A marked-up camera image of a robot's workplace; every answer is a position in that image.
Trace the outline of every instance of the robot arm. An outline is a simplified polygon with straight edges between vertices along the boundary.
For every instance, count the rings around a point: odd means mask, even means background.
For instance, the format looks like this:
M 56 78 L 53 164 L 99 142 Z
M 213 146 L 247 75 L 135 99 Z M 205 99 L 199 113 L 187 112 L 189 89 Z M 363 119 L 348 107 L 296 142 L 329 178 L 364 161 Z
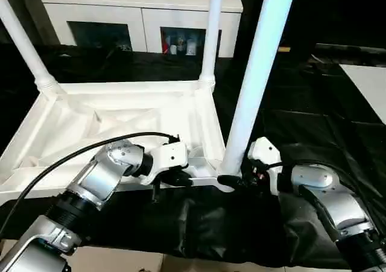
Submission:
M 254 176 L 259 178 L 259 165 L 280 162 L 279 150 L 267 139 L 252 143 L 248 158 L 255 163 Z M 271 194 L 293 192 L 310 202 L 331 240 L 353 271 L 386 271 L 386 255 L 379 233 L 361 200 L 340 183 L 338 174 L 323 165 L 308 164 L 265 171 Z
M 124 139 L 105 145 L 39 216 L 0 262 L 1 272 L 71 270 L 61 254 L 71 255 L 88 237 L 87 228 L 117 189 L 122 177 L 149 185 L 156 176 L 188 164 L 186 146 L 175 142 L 144 153 Z

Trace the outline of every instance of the black fabric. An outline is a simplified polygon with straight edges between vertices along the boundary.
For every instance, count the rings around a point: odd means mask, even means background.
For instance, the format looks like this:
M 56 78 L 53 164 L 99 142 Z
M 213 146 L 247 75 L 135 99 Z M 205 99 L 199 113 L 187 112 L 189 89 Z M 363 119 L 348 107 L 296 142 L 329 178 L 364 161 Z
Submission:
M 2 106 L 17 102 L 1 139 L 4 148 L 37 92 L 17 52 L 2 48 L 8 54 L 1 66 L 8 85 L 0 100 Z M 172 55 L 64 47 L 40 52 L 59 82 L 195 80 L 201 67 L 200 60 Z M 16 62 L 18 68 L 10 66 Z M 385 125 L 338 66 L 313 68 L 287 62 L 283 56 L 275 62 L 252 139 L 268 137 L 283 160 L 317 159 L 346 170 L 348 176 L 342 180 L 361 182 L 384 230 Z M 214 100 L 225 140 L 244 69 L 245 62 L 217 61 Z M 248 170 L 247 161 L 243 170 Z M 291 194 L 276 198 L 196 187 L 162 190 L 158 200 L 151 202 L 150 191 L 115 194 L 93 225 L 93 238 L 87 244 L 270 267 L 347 268 L 312 206 Z M 51 204 L 47 198 L 25 200 L 7 237 L 20 237 Z M 0 208 L 0 219 L 11 205 Z

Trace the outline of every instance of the black cable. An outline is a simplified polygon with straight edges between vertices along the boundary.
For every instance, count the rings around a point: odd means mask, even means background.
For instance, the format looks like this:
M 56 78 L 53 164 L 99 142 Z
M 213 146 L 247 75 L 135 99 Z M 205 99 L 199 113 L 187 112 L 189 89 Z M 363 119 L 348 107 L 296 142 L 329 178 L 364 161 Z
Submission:
M 10 218 L 12 217 L 12 215 L 14 214 L 16 208 L 20 205 L 21 201 L 27 196 L 27 194 L 34 188 L 34 186 L 36 186 L 36 184 L 38 182 L 41 181 L 41 179 L 43 179 L 47 174 L 49 174 L 51 171 L 53 171 L 54 169 L 56 169 L 58 166 L 64 164 L 65 162 L 69 161 L 70 159 L 78 156 L 79 154 L 82 154 L 82 153 L 85 153 L 86 151 L 89 151 L 89 150 L 92 150 L 93 148 L 96 148 L 96 147 L 101 147 L 105 144 L 110 144 L 112 142 L 115 142 L 115 141 L 120 141 L 122 139 L 128 139 L 128 138 L 136 138 L 138 136 L 162 136 L 162 137 L 165 137 L 165 138 L 168 138 L 169 139 L 169 142 L 172 143 L 172 142 L 177 142 L 179 141 L 179 138 L 176 138 L 174 137 L 173 135 L 170 135 L 170 134 L 166 134 L 166 133 L 161 133 L 161 132 L 153 132 L 153 131 L 149 131 L 149 132 L 137 132 L 137 133 L 132 133 L 132 134 L 127 134 L 127 135 L 122 135 L 122 136 L 117 136 L 115 138 L 110 138 L 110 139 L 106 139 L 104 141 L 99 141 L 95 144 L 91 144 L 87 147 L 84 147 L 84 148 L 81 148 L 80 150 L 77 150 L 71 154 L 69 154 L 68 156 L 65 156 L 64 158 L 58 160 L 57 162 L 53 163 L 51 166 L 47 167 L 44 171 L 42 171 L 35 179 L 32 180 L 32 182 L 30 182 L 30 184 L 20 193 L 19 197 L 17 198 L 15 204 L 13 205 L 11 211 L 9 212 L 8 216 L 6 217 L 5 221 L 3 222 L 2 226 L 1 226 L 1 229 L 0 229 L 0 239 L 2 239 L 3 237 L 3 234 L 4 234 L 4 230 L 10 220 Z

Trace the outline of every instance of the cabinet door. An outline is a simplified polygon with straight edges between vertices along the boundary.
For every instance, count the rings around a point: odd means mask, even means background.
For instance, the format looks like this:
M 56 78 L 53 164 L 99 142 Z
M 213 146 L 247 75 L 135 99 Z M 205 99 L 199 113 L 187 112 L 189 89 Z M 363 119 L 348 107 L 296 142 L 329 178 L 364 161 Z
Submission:
M 142 9 L 144 19 L 145 35 L 148 52 L 167 52 L 170 45 L 181 46 L 183 53 L 189 54 L 189 41 L 194 42 L 197 47 L 196 55 L 203 50 L 202 37 L 205 37 L 207 28 L 207 11 L 180 11 Z M 220 44 L 218 46 L 219 57 L 233 57 L 235 50 L 237 32 L 240 22 L 238 13 L 221 13 L 220 16 Z
M 140 8 L 45 4 L 63 45 L 121 48 L 146 52 Z

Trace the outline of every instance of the tiled floor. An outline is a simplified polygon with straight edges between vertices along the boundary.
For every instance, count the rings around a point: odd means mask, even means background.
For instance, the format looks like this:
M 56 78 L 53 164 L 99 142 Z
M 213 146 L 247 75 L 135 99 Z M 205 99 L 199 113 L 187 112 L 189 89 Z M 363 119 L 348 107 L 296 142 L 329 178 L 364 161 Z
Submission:
M 14 241 L 6 241 L 2 255 Z M 82 247 L 68 257 L 73 272 L 346 272 L 302 267 L 267 268 L 253 263 L 231 264 L 181 259 L 159 253 Z

